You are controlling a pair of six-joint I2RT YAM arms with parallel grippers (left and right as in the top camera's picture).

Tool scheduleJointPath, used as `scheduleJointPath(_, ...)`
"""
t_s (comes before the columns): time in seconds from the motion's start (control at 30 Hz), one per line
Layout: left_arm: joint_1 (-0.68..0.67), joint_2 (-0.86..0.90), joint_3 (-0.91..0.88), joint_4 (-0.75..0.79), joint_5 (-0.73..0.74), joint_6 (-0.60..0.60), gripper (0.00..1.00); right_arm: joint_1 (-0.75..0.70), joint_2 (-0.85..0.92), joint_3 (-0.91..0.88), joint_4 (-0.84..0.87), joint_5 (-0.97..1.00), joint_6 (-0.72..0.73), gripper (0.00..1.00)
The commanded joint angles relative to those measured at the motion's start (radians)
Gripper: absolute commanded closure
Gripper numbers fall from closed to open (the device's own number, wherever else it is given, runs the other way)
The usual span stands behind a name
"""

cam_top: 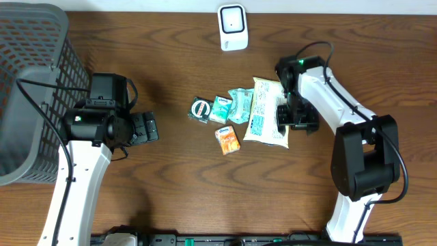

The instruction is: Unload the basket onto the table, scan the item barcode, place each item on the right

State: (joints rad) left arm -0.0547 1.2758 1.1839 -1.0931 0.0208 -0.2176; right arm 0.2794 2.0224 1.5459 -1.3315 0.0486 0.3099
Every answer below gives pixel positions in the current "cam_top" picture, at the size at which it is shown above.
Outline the green wet wipes pack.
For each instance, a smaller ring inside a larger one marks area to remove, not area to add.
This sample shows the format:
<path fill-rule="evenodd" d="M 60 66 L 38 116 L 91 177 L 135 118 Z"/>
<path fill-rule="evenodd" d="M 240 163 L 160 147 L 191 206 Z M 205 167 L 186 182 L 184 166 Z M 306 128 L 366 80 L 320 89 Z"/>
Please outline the green wet wipes pack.
<path fill-rule="evenodd" d="M 228 113 L 228 120 L 236 124 L 242 124 L 249 121 L 251 112 L 251 103 L 254 89 L 237 88 L 229 90 L 232 104 Z"/>

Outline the roll of tape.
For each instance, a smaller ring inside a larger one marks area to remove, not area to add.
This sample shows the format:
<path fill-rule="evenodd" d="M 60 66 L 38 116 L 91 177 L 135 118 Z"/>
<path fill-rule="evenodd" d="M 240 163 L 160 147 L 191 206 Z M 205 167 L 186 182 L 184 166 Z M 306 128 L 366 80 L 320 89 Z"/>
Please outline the roll of tape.
<path fill-rule="evenodd" d="M 188 117 L 190 119 L 194 119 L 203 122 L 204 124 L 207 124 L 212 110 L 212 106 L 212 101 L 194 97 L 191 107 L 188 111 Z"/>

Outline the orange tissue pack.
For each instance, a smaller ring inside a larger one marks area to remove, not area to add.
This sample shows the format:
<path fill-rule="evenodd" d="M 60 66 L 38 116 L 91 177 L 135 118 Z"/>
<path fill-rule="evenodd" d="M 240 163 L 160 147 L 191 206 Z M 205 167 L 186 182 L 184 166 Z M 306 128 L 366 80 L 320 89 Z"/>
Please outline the orange tissue pack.
<path fill-rule="evenodd" d="M 240 142 L 233 126 L 225 126 L 214 132 L 221 147 L 223 155 L 230 154 L 240 149 Z"/>

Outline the small green wipes pack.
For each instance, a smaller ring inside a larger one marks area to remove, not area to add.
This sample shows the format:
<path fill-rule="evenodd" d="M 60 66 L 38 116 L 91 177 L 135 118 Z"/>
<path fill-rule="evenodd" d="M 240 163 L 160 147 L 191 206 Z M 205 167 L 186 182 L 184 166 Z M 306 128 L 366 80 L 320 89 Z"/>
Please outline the small green wipes pack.
<path fill-rule="evenodd" d="M 225 124 L 231 108 L 232 100 L 216 96 L 209 116 L 209 120 Z"/>

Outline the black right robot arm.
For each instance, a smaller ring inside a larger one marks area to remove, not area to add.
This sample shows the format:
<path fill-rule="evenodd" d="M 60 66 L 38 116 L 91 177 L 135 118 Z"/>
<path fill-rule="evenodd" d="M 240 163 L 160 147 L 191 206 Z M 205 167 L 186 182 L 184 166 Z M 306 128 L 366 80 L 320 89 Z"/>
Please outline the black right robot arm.
<path fill-rule="evenodd" d="M 330 172 L 339 193 L 325 235 L 358 243 L 373 206 L 400 177 L 397 123 L 362 106 L 319 56 L 284 57 L 274 70 L 287 98 L 277 108 L 279 132 L 315 132 L 320 118 L 333 131 Z"/>

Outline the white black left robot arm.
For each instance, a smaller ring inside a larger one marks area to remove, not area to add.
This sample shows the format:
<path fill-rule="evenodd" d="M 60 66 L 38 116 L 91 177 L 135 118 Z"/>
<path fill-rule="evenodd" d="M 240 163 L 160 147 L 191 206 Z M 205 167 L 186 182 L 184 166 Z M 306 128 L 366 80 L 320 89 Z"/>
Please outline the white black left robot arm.
<path fill-rule="evenodd" d="M 39 245 L 90 245 L 104 173 L 117 148 L 158 140 L 152 112 L 70 109 L 60 121 L 57 180 Z"/>

